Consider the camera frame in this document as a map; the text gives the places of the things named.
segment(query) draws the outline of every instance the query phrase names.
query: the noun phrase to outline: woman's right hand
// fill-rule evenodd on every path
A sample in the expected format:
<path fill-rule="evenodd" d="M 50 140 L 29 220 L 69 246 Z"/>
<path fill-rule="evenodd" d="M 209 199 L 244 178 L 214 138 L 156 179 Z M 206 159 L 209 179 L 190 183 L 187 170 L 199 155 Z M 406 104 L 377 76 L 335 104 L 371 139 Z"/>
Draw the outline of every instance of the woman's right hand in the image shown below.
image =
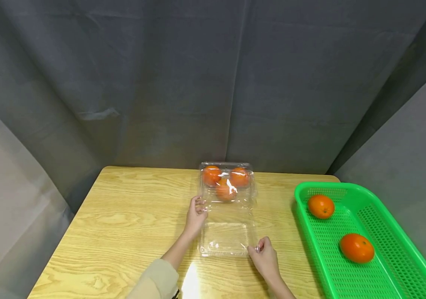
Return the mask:
<path fill-rule="evenodd" d="M 268 237 L 260 239 L 257 248 L 259 252 L 253 246 L 248 246 L 248 253 L 264 280 L 272 282 L 282 279 L 279 274 L 278 255 L 271 245 L 271 240 Z"/>

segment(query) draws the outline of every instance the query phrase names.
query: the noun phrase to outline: orange fruit in container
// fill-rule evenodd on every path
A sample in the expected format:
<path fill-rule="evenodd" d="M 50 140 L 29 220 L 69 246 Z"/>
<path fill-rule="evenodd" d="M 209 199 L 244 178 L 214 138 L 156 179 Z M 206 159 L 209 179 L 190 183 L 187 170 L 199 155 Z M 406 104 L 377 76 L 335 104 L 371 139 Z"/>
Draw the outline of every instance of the orange fruit in container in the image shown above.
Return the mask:
<path fill-rule="evenodd" d="M 221 180 L 223 172 L 214 165 L 208 165 L 203 168 L 203 182 L 208 186 L 216 186 L 216 183 Z"/>
<path fill-rule="evenodd" d="M 332 199 L 326 195 L 313 195 L 308 200 L 308 208 L 311 214 L 319 219 L 327 219 L 332 216 L 335 205 Z"/>
<path fill-rule="evenodd" d="M 349 233 L 339 242 L 342 253 L 349 260 L 364 264 L 374 258 L 374 246 L 368 239 L 357 233 Z"/>
<path fill-rule="evenodd" d="M 229 180 L 231 184 L 236 187 L 247 186 L 249 183 L 249 171 L 245 170 L 243 167 L 236 167 L 231 170 Z"/>
<path fill-rule="evenodd" d="M 238 190 L 229 179 L 221 179 L 216 185 L 216 196 L 222 201 L 232 201 L 236 198 L 236 194 L 238 194 Z"/>

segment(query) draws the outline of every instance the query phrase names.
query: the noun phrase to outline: woman's left hand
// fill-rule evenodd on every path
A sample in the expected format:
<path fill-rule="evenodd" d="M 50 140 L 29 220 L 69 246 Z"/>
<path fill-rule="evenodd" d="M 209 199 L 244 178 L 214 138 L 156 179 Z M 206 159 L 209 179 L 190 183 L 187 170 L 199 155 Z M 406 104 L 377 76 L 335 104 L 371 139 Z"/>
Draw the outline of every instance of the woman's left hand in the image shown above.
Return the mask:
<path fill-rule="evenodd" d="M 198 236 L 204 225 L 204 221 L 206 221 L 206 218 L 208 217 L 208 212 L 203 211 L 203 204 L 204 201 L 201 200 L 201 196 L 199 195 L 194 196 L 190 201 L 183 234 L 191 239 Z"/>

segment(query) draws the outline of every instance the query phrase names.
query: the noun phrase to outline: sleeve cuff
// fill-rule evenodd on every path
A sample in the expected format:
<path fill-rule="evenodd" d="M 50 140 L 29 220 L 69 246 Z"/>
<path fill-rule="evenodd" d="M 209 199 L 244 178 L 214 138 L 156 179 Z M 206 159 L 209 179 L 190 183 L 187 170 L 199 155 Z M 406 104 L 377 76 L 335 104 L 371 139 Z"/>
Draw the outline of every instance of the sleeve cuff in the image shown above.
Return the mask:
<path fill-rule="evenodd" d="M 154 260 L 144 271 L 144 276 L 149 277 L 156 285 L 161 298 L 169 299 L 178 291 L 177 283 L 179 274 L 165 260 Z"/>

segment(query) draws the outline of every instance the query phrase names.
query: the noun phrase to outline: clear plastic clamshell container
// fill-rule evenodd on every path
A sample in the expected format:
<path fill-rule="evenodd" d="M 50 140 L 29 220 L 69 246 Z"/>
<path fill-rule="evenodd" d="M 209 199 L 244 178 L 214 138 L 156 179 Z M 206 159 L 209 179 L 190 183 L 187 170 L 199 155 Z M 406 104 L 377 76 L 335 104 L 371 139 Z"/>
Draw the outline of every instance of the clear plastic clamshell container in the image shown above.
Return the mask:
<path fill-rule="evenodd" d="M 249 163 L 203 162 L 199 194 L 209 212 L 198 249 L 202 256 L 244 256 L 258 239 L 252 207 L 256 197 Z"/>
<path fill-rule="evenodd" d="M 204 208 L 212 211 L 225 204 L 252 208 L 254 173 L 249 163 L 203 162 L 199 169 L 199 190 Z"/>
<path fill-rule="evenodd" d="M 198 242 L 202 256 L 247 256 L 258 239 L 253 214 L 234 205 L 209 212 Z"/>

